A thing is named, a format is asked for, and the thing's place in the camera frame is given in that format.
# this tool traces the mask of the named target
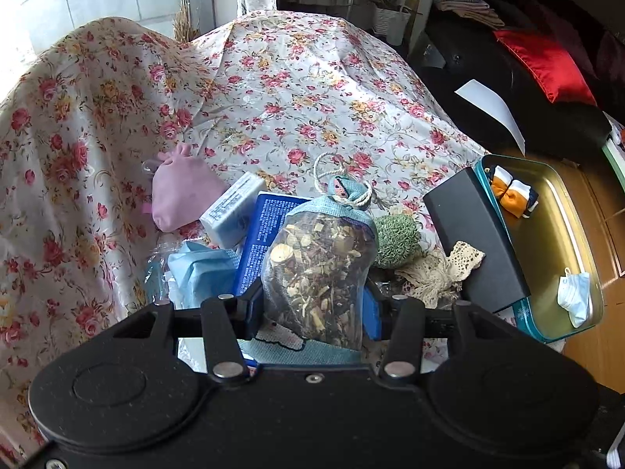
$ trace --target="black sofa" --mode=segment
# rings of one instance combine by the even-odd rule
[[[518,4],[518,0],[485,1],[506,24],[515,27],[514,18],[498,8],[498,2]],[[537,1],[567,18],[578,30],[589,57],[596,56],[604,30],[595,19],[570,0]],[[497,42],[491,29],[480,23],[432,8],[426,34],[445,58],[446,65],[443,68],[413,65],[413,68],[455,124],[486,149],[501,150],[515,144],[505,127],[454,93],[471,79],[480,81],[505,100],[529,151],[583,164],[591,154],[600,153],[610,132],[601,109],[625,121],[620,117],[625,107],[611,104],[614,87],[592,76],[584,75],[599,107],[549,102],[526,67]]]

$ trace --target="black plastic mount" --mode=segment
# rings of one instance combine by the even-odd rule
[[[257,286],[194,310],[151,304],[43,369],[29,403],[49,443],[24,467],[563,467],[579,453],[590,374],[482,308],[406,300],[378,375],[251,375],[236,339],[255,334]],[[203,338],[206,374],[174,356],[183,337]],[[450,358],[422,374],[424,338],[447,338]]]

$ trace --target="white pot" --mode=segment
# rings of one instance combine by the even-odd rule
[[[403,37],[405,26],[408,24],[409,19],[410,14],[407,12],[376,7],[376,13],[373,16],[373,31],[376,35],[384,35],[388,38],[389,30],[391,30],[393,36],[397,37],[401,32],[401,37]]]

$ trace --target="potted plant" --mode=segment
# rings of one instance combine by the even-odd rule
[[[398,37],[404,36],[405,25],[410,19],[410,9],[400,3],[400,0],[373,0],[376,4],[376,13],[373,17],[373,31],[376,35],[393,36],[393,45],[399,45]]]

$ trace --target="pink drawstring pouch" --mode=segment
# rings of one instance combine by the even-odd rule
[[[189,144],[159,153],[164,161],[152,178],[152,219],[165,233],[195,222],[227,190],[227,185]]]

